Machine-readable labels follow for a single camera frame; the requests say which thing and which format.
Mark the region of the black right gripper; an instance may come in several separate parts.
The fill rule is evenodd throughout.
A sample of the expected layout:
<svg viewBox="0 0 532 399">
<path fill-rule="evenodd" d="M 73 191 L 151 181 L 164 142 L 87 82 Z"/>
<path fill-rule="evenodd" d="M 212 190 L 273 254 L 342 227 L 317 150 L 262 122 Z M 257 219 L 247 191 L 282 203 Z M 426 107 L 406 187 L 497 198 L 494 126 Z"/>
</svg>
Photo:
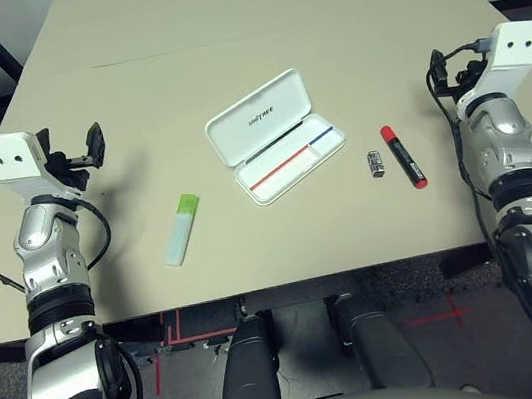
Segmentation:
<svg viewBox="0 0 532 399">
<path fill-rule="evenodd" d="M 430 68 L 432 80 L 442 81 L 447 79 L 444 54 L 438 49 L 433 49 L 430 54 Z M 451 97 L 457 102 L 467 92 L 472 90 L 479 81 L 481 74 L 484 72 L 482 61 L 472 60 L 466 65 L 466 69 L 461 70 L 455 76 L 456 85 L 449 86 L 443 90 L 445 97 Z"/>
</svg>

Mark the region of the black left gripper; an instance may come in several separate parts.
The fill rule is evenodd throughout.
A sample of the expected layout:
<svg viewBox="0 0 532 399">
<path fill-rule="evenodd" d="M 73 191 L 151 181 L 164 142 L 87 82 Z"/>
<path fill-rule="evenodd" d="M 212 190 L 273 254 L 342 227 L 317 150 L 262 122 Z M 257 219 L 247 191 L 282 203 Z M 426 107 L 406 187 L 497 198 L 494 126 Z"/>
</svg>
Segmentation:
<svg viewBox="0 0 532 399">
<path fill-rule="evenodd" d="M 86 190 L 89 172 L 86 168 L 94 166 L 101 168 L 104 163 L 105 139 L 101 126 L 94 122 L 86 136 L 86 155 L 69 159 L 63 152 L 51 152 L 49 130 L 44 128 L 36 134 L 45 156 L 45 169 L 64 186 L 81 191 Z"/>
</svg>

